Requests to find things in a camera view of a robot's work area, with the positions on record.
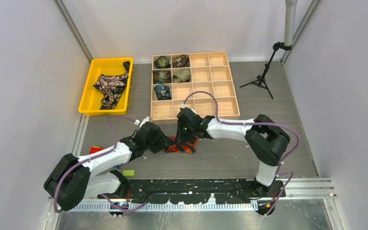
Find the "orange navy striped tie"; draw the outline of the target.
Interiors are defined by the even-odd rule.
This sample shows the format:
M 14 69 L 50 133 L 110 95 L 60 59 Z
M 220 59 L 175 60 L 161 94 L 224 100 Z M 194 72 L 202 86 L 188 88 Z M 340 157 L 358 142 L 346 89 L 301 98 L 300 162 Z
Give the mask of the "orange navy striped tie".
M 164 148 L 166 153 L 195 153 L 196 152 L 196 144 L 199 141 L 199 138 L 195 138 L 192 142 L 179 142 L 176 140 L 174 136 L 169 136 L 171 140 L 171 145 Z

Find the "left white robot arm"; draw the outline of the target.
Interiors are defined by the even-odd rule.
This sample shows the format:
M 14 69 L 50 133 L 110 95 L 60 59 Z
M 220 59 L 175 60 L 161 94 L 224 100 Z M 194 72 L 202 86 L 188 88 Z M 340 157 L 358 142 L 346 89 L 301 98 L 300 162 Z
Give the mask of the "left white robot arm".
M 53 198 L 54 211 L 69 211 L 84 198 L 99 194 L 123 198 L 128 191 L 125 176 L 103 172 L 142 157 L 148 150 L 158 153 L 170 143 L 157 124 L 146 121 L 131 136 L 97 153 L 82 157 L 64 155 L 44 182 L 44 189 Z

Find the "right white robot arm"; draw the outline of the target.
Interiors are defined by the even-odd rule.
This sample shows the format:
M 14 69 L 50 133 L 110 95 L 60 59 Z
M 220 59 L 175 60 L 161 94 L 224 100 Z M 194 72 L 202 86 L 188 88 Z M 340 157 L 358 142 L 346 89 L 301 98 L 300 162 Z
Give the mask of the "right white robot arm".
M 290 136 L 266 115 L 256 119 L 219 119 L 213 115 L 202 118 L 190 108 L 182 108 L 177 115 L 178 140 L 233 139 L 248 143 L 259 162 L 254 190 L 268 196 L 274 189 L 273 181 L 280 159 L 287 150 Z

